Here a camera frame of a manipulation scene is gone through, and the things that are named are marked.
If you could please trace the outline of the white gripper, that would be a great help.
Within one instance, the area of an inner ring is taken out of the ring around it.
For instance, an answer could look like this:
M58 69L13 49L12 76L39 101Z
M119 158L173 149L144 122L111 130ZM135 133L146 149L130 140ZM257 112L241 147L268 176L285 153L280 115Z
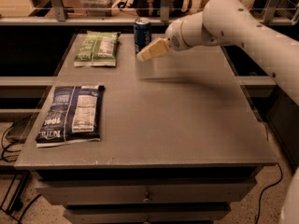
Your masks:
M136 55L141 62L165 55L169 47L186 50L203 44L203 15L192 14L173 21L165 31L165 38L157 38Z

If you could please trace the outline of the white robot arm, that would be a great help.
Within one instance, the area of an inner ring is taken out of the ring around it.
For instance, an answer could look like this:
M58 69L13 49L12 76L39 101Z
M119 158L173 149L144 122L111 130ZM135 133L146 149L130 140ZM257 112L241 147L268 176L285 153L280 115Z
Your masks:
M299 42L257 21L239 0L209 0L202 11L172 21L163 38L138 52L140 61L173 49L236 45L299 105Z

